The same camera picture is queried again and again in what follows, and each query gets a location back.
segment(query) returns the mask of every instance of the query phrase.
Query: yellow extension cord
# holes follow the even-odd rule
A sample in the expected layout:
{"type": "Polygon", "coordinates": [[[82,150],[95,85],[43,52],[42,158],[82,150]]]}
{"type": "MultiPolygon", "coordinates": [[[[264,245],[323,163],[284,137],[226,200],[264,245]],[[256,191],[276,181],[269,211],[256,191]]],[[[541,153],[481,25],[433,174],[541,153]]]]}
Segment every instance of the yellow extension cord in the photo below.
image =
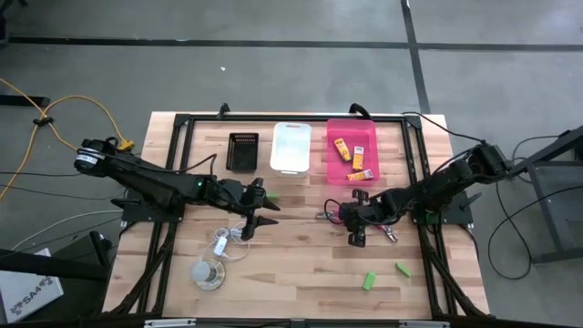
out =
{"type": "MultiPolygon", "coordinates": [[[[111,116],[111,114],[109,114],[109,111],[103,105],[101,105],[99,102],[97,102],[93,98],[85,97],[85,96],[68,96],[68,97],[62,97],[59,100],[56,100],[56,101],[52,102],[50,105],[48,105],[45,108],[45,110],[43,110],[39,106],[37,106],[34,101],[32,101],[24,92],[22,92],[17,87],[13,86],[12,84],[10,84],[9,82],[7,82],[3,78],[0,78],[0,82],[4,83],[5,85],[7,85],[11,89],[13,89],[16,93],[18,93],[21,96],[23,96],[24,98],[26,98],[26,100],[28,100],[40,112],[40,119],[46,118],[47,117],[46,113],[48,113],[48,111],[54,105],[57,105],[57,104],[65,101],[65,100],[68,100],[68,99],[84,99],[84,100],[90,101],[90,102],[94,103],[96,106],[98,106],[99,108],[103,109],[103,111],[107,114],[107,117],[111,121],[111,124],[113,125],[113,128],[116,130],[116,133],[119,136],[119,140],[120,140],[120,143],[121,143],[120,146],[119,146],[119,148],[120,149],[131,149],[132,147],[134,147],[134,142],[133,141],[127,140],[127,139],[125,139],[121,135],[121,132],[119,131],[119,128],[118,128],[118,124],[116,124],[116,120],[113,119],[113,117],[111,116]]],[[[51,129],[53,130],[53,133],[55,134],[55,137],[62,144],[64,144],[65,146],[69,147],[73,151],[77,151],[77,148],[75,146],[71,145],[70,143],[66,142],[63,138],[61,138],[61,136],[56,131],[56,128],[53,125],[53,123],[48,123],[48,126],[51,127],[51,129]]],[[[31,150],[33,148],[33,144],[35,143],[35,137],[36,137],[37,131],[38,131],[38,126],[35,125],[35,127],[33,128],[33,132],[30,135],[30,139],[28,140],[28,147],[26,148],[25,157],[22,159],[22,162],[20,163],[20,166],[16,170],[15,175],[12,176],[12,178],[6,184],[6,187],[2,190],[2,193],[0,193],[0,201],[4,198],[5,194],[8,192],[8,190],[10,189],[10,187],[12,186],[12,184],[14,183],[16,177],[18,176],[18,174],[20,173],[20,171],[22,171],[22,168],[25,166],[26,162],[28,161],[28,157],[30,156],[30,152],[31,152],[31,150]]]]}

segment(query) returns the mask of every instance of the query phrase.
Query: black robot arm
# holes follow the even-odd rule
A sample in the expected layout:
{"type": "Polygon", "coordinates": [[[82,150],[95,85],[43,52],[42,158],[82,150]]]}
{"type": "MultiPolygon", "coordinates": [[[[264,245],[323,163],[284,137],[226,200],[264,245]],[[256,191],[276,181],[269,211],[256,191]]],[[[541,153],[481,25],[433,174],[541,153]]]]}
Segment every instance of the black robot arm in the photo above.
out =
{"type": "Polygon", "coordinates": [[[267,198],[265,189],[261,187],[262,179],[244,186],[234,179],[217,180],[211,174],[187,174],[163,169],[128,151],[117,149],[114,138],[85,139],[82,146],[75,160],[75,168],[79,172],[94,177],[110,177],[141,194],[149,206],[176,215],[181,215],[177,211],[187,203],[210,205],[239,214],[247,219],[241,234],[244,241],[253,237],[255,228],[277,224],[276,220],[255,216],[255,210],[260,208],[280,210],[267,198]]]}
{"type": "Polygon", "coordinates": [[[366,226],[395,224],[413,209],[441,211],[465,188],[474,183],[494,183],[510,170],[510,163],[498,146],[483,143],[458,157],[447,168],[407,188],[389,189],[372,197],[366,191],[354,190],[357,201],[342,203],[338,214],[350,232],[348,243],[364,247],[366,226]]]}

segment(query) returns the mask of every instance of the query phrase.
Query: concrete floor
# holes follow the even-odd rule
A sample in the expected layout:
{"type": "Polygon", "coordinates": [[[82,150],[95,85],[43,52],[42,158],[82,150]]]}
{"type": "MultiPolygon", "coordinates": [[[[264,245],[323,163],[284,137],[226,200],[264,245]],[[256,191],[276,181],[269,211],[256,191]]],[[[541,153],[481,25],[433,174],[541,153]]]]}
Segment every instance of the concrete floor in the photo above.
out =
{"type": "MultiPolygon", "coordinates": [[[[571,0],[410,0],[420,42],[583,44],[583,3],[571,0]]],[[[9,15],[13,34],[224,40],[406,42],[398,0],[31,1],[9,15]]],[[[448,126],[486,138],[509,156],[523,138],[559,134],[583,122],[583,53],[421,51],[432,113],[448,126]]],[[[344,112],[358,102],[372,112],[418,110],[408,50],[10,45],[0,49],[0,77],[29,94],[81,94],[103,102],[138,149],[154,110],[344,112]]],[[[0,87],[0,93],[7,92],[0,87]]],[[[1,108],[1,170],[14,170],[37,117],[30,108],[1,108]]],[[[55,109],[56,125],[74,144],[113,135],[88,103],[55,109]]],[[[455,150],[471,145],[452,138],[455,150]]],[[[544,146],[531,142],[528,155],[544,146]]],[[[73,173],[74,154],[41,130],[26,171],[73,173]]],[[[5,183],[9,176],[0,181],[5,183]]],[[[110,179],[19,177],[16,186],[106,197],[122,189],[110,179]]],[[[509,212],[534,199],[519,181],[500,184],[509,212]]],[[[486,259],[487,238],[503,219],[493,186],[474,186],[475,235],[491,313],[515,320],[581,325],[583,260],[536,266],[521,281],[500,278],[486,259]]],[[[108,201],[70,200],[11,190],[0,202],[0,247],[65,217],[115,209],[108,201]]],[[[47,241],[115,215],[72,221],[34,239],[47,241]]],[[[539,207],[517,218],[533,254],[552,250],[539,207]]],[[[114,243],[118,223],[100,227],[114,243]]],[[[49,244],[57,250],[68,239],[49,244]]],[[[526,253],[509,226],[496,237],[496,265],[521,272],[526,253]]]]}

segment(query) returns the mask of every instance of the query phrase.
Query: black stand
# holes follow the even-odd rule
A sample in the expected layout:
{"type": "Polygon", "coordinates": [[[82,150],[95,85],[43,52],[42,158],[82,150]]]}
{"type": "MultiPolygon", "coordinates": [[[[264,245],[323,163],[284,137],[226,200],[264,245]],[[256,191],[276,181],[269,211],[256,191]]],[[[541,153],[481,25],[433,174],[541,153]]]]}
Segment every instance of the black stand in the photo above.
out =
{"type": "Polygon", "coordinates": [[[555,142],[516,164],[510,171],[511,178],[525,172],[530,175],[555,245],[554,251],[533,257],[535,264],[583,258],[583,248],[578,246],[571,229],[571,223],[583,221],[579,215],[583,210],[583,206],[579,205],[583,189],[545,197],[558,190],[576,189],[583,184],[583,161],[553,160],[572,149],[577,154],[582,148],[583,126],[563,133],[555,142]]]}

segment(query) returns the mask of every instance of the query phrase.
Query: green object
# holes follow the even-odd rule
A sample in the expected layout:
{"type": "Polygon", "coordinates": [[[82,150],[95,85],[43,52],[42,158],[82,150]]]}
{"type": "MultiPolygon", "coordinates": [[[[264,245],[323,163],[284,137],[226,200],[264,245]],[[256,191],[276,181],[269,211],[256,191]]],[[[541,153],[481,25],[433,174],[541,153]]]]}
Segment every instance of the green object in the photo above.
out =
{"type": "Polygon", "coordinates": [[[268,192],[267,193],[267,198],[269,200],[271,200],[273,203],[277,203],[278,201],[280,201],[280,195],[274,193],[274,192],[268,192]]]}
{"type": "Polygon", "coordinates": [[[402,265],[401,263],[397,262],[397,263],[394,264],[394,266],[400,272],[402,272],[404,275],[406,275],[407,277],[411,278],[411,273],[409,272],[409,269],[405,268],[404,265],[402,265]]]}
{"type": "Polygon", "coordinates": [[[365,291],[370,291],[373,288],[374,280],[376,279],[376,274],[374,272],[366,273],[366,279],[364,279],[363,289],[365,291]]]}

